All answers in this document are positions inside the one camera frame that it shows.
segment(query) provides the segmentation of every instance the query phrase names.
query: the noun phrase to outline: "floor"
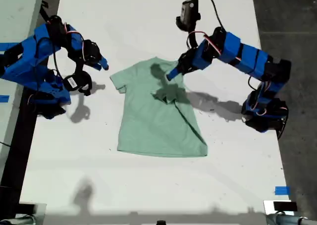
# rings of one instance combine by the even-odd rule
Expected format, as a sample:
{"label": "floor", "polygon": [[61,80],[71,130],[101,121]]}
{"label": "floor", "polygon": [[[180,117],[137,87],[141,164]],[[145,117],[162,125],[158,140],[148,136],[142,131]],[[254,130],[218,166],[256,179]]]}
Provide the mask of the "floor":
{"label": "floor", "polygon": [[280,93],[290,109],[279,141],[286,183],[302,216],[317,220],[317,0],[254,0],[261,46],[290,59],[291,78]]}

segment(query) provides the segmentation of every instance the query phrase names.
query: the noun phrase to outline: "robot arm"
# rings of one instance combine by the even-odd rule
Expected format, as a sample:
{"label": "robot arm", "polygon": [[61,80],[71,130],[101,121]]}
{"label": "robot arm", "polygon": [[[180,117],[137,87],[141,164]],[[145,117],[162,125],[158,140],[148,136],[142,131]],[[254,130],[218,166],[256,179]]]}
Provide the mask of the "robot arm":
{"label": "robot arm", "polygon": [[[84,65],[107,70],[108,64],[96,43],[84,40],[71,25],[62,23],[60,17],[48,18],[46,15],[44,19],[46,23],[36,28],[33,36],[9,49],[0,49],[5,51],[0,55],[0,78],[36,91],[28,103],[35,103],[44,117],[53,118],[65,112],[60,104],[70,103],[69,91],[78,90],[85,96],[90,95],[92,79],[83,71]],[[68,57],[76,63],[75,72],[65,78],[61,76],[55,58],[55,52],[61,48],[66,48]],[[50,55],[54,56],[56,75],[54,70],[41,65]]]}
{"label": "robot arm", "polygon": [[211,36],[204,35],[205,39],[198,46],[193,37],[196,32],[193,26],[199,19],[198,0],[183,2],[182,14],[176,18],[176,24],[183,31],[190,30],[188,39],[192,48],[181,55],[177,67],[167,75],[168,80],[179,73],[203,70],[214,58],[230,64],[250,78],[261,81],[243,104],[241,113],[250,116],[246,124],[260,132],[275,129],[280,136],[288,118],[288,108],[275,96],[289,80],[291,62],[282,59],[275,63],[267,53],[241,43],[238,37],[226,32],[220,21],[221,27],[215,28]]}

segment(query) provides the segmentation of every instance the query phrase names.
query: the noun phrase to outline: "mint green t-shirt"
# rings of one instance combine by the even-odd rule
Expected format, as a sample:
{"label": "mint green t-shirt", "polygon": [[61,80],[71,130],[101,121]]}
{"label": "mint green t-shirt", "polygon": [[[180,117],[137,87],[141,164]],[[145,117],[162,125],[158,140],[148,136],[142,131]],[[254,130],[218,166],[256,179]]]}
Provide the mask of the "mint green t-shirt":
{"label": "mint green t-shirt", "polygon": [[118,151],[159,157],[207,155],[182,75],[166,79],[176,65],[155,57],[110,77],[125,93]]}

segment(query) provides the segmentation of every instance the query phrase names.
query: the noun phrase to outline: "white tabletop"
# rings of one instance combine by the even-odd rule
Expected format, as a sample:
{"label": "white tabletop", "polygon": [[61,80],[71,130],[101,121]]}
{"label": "white tabletop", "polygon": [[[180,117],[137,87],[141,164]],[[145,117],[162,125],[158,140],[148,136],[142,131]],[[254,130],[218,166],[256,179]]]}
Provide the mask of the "white tabletop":
{"label": "white tabletop", "polygon": [[[85,67],[99,89],[85,98],[73,94],[66,114],[37,120],[21,201],[47,204],[44,225],[164,219],[170,224],[265,224],[263,200],[288,199],[274,195],[275,186],[285,186],[275,132],[258,133],[232,113],[251,91],[248,76],[218,60],[185,76],[207,157],[116,151],[124,95],[109,76],[141,60],[175,60],[186,51],[187,34],[175,25],[183,1],[60,0],[58,15],[97,42],[110,69]],[[212,4],[199,1],[202,20],[196,30],[212,34],[218,25]],[[260,47],[253,0],[214,1],[226,30]],[[66,51],[56,57],[63,75],[74,71]]]}

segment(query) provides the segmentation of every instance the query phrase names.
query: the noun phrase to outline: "blue tape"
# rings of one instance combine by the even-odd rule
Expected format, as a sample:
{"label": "blue tape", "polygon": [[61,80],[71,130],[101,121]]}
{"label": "blue tape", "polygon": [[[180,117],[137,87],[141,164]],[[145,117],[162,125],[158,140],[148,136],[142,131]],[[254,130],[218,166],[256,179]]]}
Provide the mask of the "blue tape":
{"label": "blue tape", "polygon": [[9,95],[0,95],[0,103],[8,103]]}
{"label": "blue tape", "polygon": [[12,48],[13,46],[17,44],[18,43],[0,43],[0,51],[5,52],[6,50]]}
{"label": "blue tape", "polygon": [[289,195],[290,189],[288,186],[276,186],[275,195]]}

